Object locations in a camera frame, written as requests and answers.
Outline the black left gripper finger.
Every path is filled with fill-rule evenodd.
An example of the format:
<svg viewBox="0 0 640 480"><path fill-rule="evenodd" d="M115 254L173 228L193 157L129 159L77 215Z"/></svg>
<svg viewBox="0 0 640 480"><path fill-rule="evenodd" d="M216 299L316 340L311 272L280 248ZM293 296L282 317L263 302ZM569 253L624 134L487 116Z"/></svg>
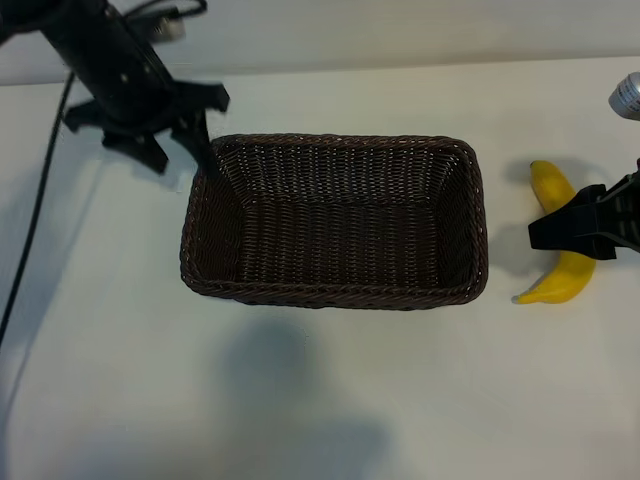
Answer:
<svg viewBox="0 0 640 480"><path fill-rule="evenodd" d="M225 114L230 97L223 84L176 82L171 137L193 157L201 173L209 178L220 176L219 162L210 145L206 111Z"/></svg>
<svg viewBox="0 0 640 480"><path fill-rule="evenodd" d="M168 157L155 139L167 128L160 114L138 120L117 120L95 100L71 107L64 116L65 125L74 133L80 128L101 129L102 146L136 160L157 174L164 174Z"/></svg>

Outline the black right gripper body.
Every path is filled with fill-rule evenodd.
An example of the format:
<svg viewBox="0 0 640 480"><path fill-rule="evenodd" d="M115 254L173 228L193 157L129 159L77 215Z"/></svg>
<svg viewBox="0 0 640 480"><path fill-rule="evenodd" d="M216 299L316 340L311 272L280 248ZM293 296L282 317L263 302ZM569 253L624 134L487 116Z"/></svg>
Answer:
<svg viewBox="0 0 640 480"><path fill-rule="evenodd" d="M597 200L598 232L616 246L639 250L639 168Z"/></svg>

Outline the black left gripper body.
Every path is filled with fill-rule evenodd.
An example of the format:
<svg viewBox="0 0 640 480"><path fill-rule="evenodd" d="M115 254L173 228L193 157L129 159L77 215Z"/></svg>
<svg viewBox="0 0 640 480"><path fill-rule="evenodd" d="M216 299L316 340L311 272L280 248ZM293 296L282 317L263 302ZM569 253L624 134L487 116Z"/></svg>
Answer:
<svg viewBox="0 0 640 480"><path fill-rule="evenodd" d="M157 133L175 121L173 78L116 8L55 7L47 40L93 97L67 111L72 132Z"/></svg>

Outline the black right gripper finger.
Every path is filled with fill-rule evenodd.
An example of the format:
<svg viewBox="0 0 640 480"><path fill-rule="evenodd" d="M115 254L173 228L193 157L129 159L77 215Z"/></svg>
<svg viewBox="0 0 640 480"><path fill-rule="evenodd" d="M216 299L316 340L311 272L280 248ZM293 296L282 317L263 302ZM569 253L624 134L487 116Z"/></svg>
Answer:
<svg viewBox="0 0 640 480"><path fill-rule="evenodd" d="M536 250L567 251L595 260L614 260L616 247L606 239L593 237L570 237L562 231L528 227L530 244Z"/></svg>
<svg viewBox="0 0 640 480"><path fill-rule="evenodd" d="M563 207L528 226L531 239L568 239L598 232L597 202L606 193L604 184L582 188Z"/></svg>

